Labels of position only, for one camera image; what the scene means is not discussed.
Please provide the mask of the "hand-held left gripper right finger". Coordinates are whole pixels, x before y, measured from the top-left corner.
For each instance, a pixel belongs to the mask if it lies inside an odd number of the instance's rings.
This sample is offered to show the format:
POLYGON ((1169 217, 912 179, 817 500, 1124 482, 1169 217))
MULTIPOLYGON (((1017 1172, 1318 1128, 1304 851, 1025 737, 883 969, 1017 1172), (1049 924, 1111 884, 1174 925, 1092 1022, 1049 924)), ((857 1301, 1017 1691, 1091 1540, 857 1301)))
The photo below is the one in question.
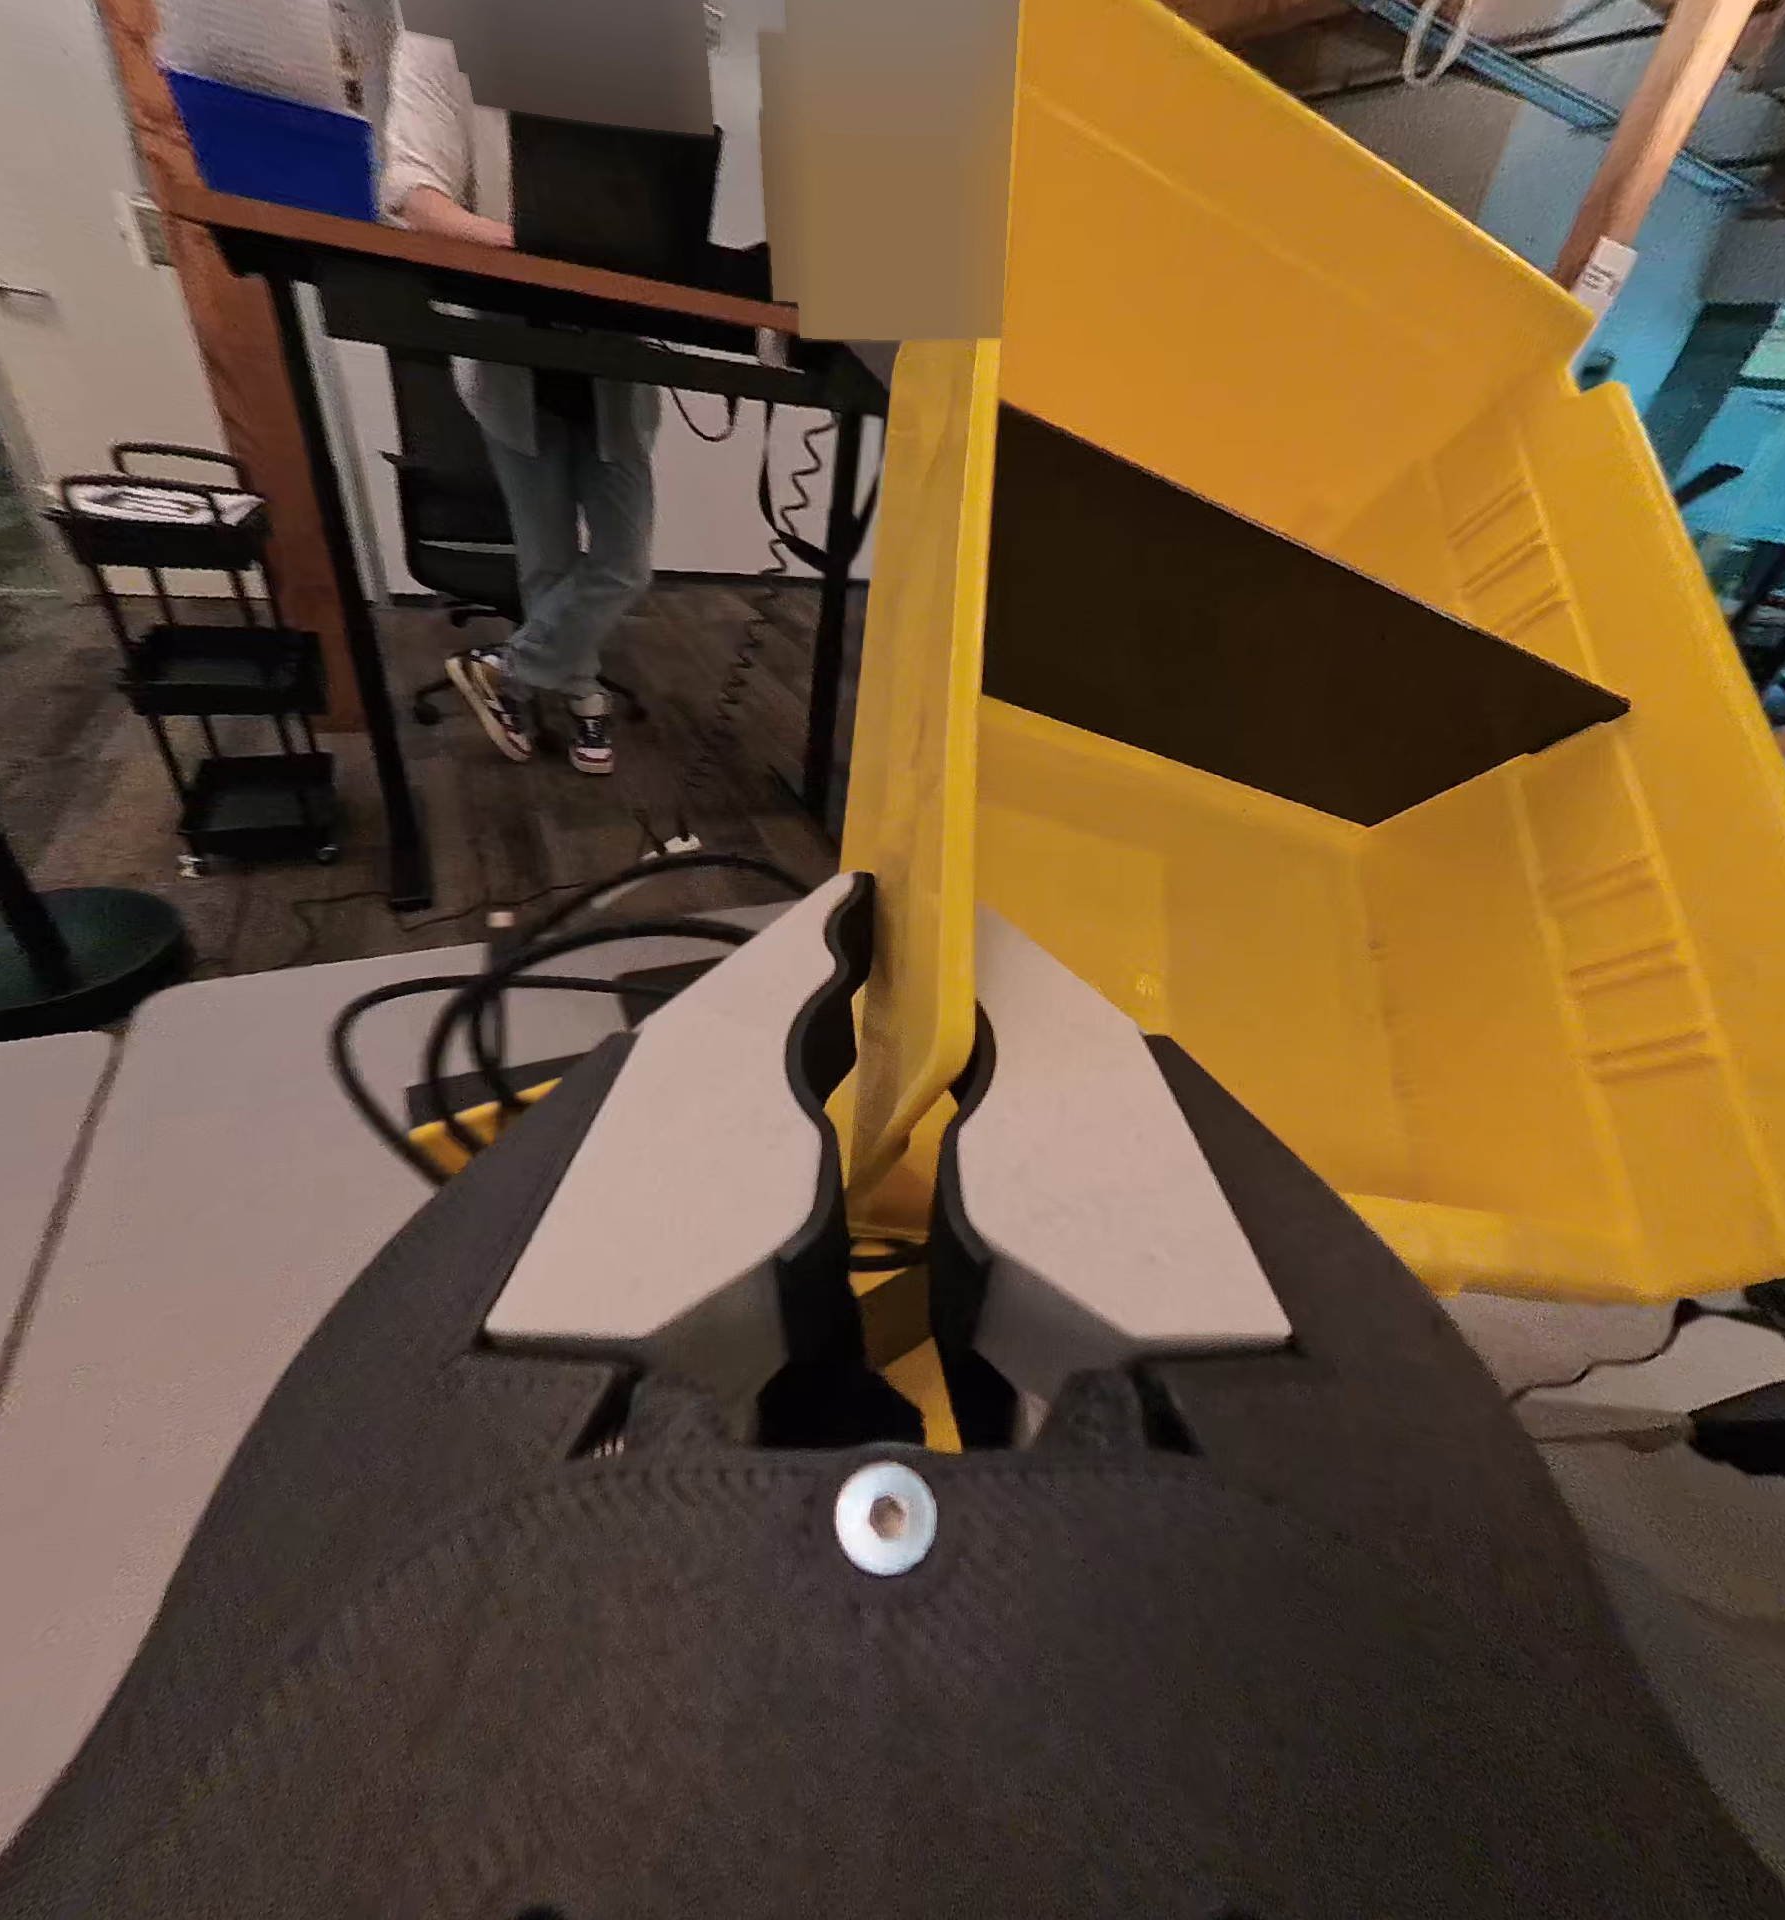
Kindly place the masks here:
POLYGON ((1146 1032, 976 910, 977 1047, 939 1156, 943 1350, 1055 1397, 1142 1361, 1277 1353, 1292 1324, 1146 1032))

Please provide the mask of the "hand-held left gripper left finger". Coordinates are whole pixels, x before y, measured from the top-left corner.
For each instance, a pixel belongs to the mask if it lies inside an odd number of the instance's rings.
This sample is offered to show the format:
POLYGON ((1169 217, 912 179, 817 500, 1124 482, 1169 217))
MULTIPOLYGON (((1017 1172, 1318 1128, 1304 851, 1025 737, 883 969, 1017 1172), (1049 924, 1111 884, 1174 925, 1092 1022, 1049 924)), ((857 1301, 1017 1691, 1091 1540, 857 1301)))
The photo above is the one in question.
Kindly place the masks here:
POLYGON ((874 879, 842 874, 629 1036, 484 1324, 505 1350, 774 1377, 864 1357, 830 1101, 874 879))

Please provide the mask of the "yellow plastic bin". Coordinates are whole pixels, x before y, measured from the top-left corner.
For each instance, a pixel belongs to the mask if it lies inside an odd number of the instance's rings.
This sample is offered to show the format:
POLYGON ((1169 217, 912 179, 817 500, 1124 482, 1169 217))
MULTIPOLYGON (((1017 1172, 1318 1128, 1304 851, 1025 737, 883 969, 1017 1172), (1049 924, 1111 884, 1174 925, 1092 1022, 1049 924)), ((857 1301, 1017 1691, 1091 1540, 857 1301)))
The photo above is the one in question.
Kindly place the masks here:
POLYGON ((1785 1278, 1785 759, 1577 300, 1164 4, 1023 4, 1004 314, 902 349, 842 829, 852 1174, 997 910, 1439 1293, 1785 1278), (1628 700, 1359 829, 983 694, 1011 403, 1628 700))

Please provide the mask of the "black utility cart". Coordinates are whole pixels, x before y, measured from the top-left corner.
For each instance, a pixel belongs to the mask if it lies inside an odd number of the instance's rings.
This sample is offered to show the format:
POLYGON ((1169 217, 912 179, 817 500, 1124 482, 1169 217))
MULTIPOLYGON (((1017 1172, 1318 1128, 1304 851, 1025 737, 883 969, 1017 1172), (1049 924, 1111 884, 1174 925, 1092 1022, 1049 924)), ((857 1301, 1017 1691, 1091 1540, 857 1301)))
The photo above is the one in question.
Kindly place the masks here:
POLYGON ((232 452, 116 441, 55 482, 48 518, 89 578, 116 688, 170 784, 181 871, 342 847, 322 639, 286 619, 269 512, 232 452))

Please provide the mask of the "black bin divider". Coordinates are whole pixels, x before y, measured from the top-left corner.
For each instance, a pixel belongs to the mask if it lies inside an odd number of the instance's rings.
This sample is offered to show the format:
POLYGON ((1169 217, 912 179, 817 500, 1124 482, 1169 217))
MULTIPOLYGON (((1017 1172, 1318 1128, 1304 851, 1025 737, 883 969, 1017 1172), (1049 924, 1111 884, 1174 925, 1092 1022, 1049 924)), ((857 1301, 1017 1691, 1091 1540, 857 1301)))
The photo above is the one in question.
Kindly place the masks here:
POLYGON ((1011 403, 983 694, 1359 829, 1628 712, 1011 403))

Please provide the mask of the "black floor stand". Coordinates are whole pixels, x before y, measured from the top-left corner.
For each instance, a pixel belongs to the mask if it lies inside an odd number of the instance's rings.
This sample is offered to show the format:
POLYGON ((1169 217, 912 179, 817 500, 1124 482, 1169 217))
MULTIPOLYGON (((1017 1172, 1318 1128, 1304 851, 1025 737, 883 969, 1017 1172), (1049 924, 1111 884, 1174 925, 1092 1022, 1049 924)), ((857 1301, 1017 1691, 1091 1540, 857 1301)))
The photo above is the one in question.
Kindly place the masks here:
POLYGON ((181 913, 135 889, 38 889, 0 829, 0 1043, 112 1027, 192 973, 181 913))

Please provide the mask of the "black swivel chair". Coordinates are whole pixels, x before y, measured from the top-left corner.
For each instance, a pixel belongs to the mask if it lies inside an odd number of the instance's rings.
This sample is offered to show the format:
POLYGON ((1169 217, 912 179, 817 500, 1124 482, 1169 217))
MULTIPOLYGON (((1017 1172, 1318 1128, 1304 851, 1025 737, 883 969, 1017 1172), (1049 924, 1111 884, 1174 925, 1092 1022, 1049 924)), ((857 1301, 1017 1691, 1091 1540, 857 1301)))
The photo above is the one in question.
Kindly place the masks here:
MULTIPOLYGON (((386 358, 402 441, 386 464, 399 497, 408 570, 416 583, 453 602, 459 616, 496 615, 513 634, 520 623, 513 527, 482 432, 454 388, 453 364, 402 351, 386 358)), ((637 696, 609 677, 617 635, 603 669, 603 685, 615 698, 615 732, 617 707, 641 715, 637 696)))

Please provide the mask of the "black laptop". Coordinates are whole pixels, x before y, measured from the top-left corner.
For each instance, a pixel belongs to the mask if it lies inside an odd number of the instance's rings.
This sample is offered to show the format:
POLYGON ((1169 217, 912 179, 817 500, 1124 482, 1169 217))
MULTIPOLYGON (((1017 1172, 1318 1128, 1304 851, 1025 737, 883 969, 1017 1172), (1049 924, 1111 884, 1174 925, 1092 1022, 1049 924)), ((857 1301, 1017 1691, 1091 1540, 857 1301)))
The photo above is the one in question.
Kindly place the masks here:
POLYGON ((723 132, 650 132, 510 113, 514 251, 694 281, 706 266, 723 132))

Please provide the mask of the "blue plastic bin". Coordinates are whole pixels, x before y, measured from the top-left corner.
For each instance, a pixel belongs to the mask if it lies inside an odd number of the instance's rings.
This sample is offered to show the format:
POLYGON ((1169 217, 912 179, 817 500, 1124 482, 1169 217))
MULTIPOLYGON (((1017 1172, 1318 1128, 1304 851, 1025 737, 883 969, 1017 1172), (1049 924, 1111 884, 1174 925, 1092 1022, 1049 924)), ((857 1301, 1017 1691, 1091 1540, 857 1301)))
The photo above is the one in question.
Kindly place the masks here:
POLYGON ((375 132, 364 118, 178 67, 163 78, 211 189, 377 222, 375 132))

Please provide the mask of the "wooden desk black frame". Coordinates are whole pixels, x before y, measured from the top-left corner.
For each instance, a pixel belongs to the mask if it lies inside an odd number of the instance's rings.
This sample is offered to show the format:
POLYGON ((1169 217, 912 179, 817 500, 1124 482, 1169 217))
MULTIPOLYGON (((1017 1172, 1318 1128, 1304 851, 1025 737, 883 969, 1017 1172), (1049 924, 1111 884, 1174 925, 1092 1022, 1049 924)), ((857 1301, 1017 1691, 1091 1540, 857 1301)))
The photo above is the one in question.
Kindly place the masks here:
POLYGON ((304 341, 302 287, 316 292, 330 337, 399 349, 442 367, 466 358, 525 371, 588 373, 637 386, 830 416, 835 441, 824 542, 809 557, 820 595, 800 796, 823 829, 840 825, 840 692, 852 568, 872 523, 872 506, 857 495, 864 421, 883 419, 889 409, 887 383, 852 347, 802 337, 790 304, 331 217, 204 186, 178 188, 165 215, 208 231, 232 276, 261 279, 274 303, 293 413, 308 458, 359 712, 383 800, 395 906, 424 908, 432 901, 432 863, 304 341))

